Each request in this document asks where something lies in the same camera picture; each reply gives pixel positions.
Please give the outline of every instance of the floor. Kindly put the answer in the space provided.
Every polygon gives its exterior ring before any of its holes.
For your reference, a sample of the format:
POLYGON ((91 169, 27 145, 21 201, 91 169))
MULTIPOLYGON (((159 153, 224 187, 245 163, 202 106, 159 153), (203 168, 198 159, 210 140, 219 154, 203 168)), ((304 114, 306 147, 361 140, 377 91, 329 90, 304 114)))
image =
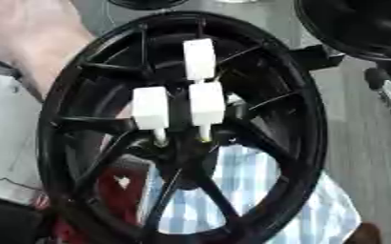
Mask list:
MULTIPOLYGON (((117 8, 104 0, 74 0, 84 23, 95 34, 147 11, 117 8)), ((190 0, 176 10, 208 10, 231 15, 273 33, 291 48, 317 41, 303 29, 292 0, 224 4, 190 0)), ((350 194, 364 221, 378 224, 391 243, 391 115, 363 81, 364 61, 347 58, 339 68, 316 71, 329 116, 327 172, 350 194)))

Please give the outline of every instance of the black wheel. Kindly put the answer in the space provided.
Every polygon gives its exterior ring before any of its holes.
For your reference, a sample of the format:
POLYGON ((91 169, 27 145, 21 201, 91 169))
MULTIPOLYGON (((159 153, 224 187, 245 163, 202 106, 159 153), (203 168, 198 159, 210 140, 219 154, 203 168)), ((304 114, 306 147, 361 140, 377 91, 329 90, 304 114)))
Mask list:
POLYGON ((296 0, 295 9, 302 25, 334 50, 391 62, 391 1, 296 0))
POLYGON ((97 243, 263 243, 300 210, 317 184, 327 143, 326 118, 309 73, 271 34, 248 23, 203 12, 170 12, 135 20, 100 37, 62 71, 41 112, 39 170, 52 205, 97 243), (212 38, 224 91, 241 98, 227 105, 212 143, 172 113, 171 143, 158 148, 132 119, 116 115, 132 89, 161 85, 170 104, 187 95, 182 42, 212 38), (99 150, 105 135, 112 137, 99 150), (281 176, 245 215, 209 176, 203 161, 219 146, 241 144, 273 156, 281 176), (126 223, 99 203, 96 179, 123 154, 152 160, 163 174, 162 195, 144 225, 126 223), (223 227, 196 234, 157 230, 182 180, 200 187, 226 218, 223 227))
POLYGON ((131 10, 159 10, 182 4, 188 0, 109 0, 131 10))

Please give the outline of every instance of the cable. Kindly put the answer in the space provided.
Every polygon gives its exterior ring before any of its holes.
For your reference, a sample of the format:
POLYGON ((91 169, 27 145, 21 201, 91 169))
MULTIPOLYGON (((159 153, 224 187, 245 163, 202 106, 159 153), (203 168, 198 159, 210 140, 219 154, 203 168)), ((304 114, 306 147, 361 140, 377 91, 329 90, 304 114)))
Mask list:
POLYGON ((30 187, 30 186, 27 186, 27 185, 24 185, 24 184, 20 184, 20 183, 14 182, 14 181, 10 180, 9 178, 6 178, 6 177, 0 178, 0 181, 7 181, 7 182, 11 183, 12 185, 16 185, 16 186, 19 186, 19 187, 22 187, 22 188, 33 190, 33 191, 39 191, 39 192, 43 191, 43 190, 38 189, 38 188, 34 188, 34 187, 30 187))

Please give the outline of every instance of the gray surface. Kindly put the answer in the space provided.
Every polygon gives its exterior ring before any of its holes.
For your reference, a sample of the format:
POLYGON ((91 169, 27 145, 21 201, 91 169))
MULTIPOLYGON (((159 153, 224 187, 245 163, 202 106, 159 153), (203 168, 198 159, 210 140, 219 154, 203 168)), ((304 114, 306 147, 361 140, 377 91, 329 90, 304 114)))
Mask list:
MULTIPOLYGON (((74 2, 96 34, 110 30, 111 19, 122 24, 147 14, 104 5, 103 0, 74 2)), ((178 9, 221 12, 247 20, 291 47, 314 41, 298 23, 291 0, 244 5, 190 0, 178 9)), ((315 77, 329 115, 327 170, 350 194, 363 219, 380 226, 384 243, 391 243, 391 116, 362 79, 362 71, 369 65, 347 59, 340 68, 318 71, 315 77)))
MULTIPOLYGON (((35 160, 35 131, 40 108, 17 81, 0 75, 0 178, 40 188, 35 160)), ((36 194, 0 181, 0 198, 28 204, 36 194)))

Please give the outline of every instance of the white foam block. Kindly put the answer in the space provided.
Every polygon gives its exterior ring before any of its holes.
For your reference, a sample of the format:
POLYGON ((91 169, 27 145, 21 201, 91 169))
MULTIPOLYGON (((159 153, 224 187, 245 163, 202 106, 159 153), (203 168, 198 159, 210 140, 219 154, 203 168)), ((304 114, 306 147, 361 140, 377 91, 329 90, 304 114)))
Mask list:
POLYGON ((219 82, 190 86, 191 116, 195 126, 220 124, 225 114, 225 100, 219 82))
POLYGON ((200 81, 214 78, 216 55, 212 39, 185 41, 183 45, 187 79, 200 81))
POLYGON ((140 130, 169 127, 169 107, 164 87, 134 89, 132 116, 140 130))

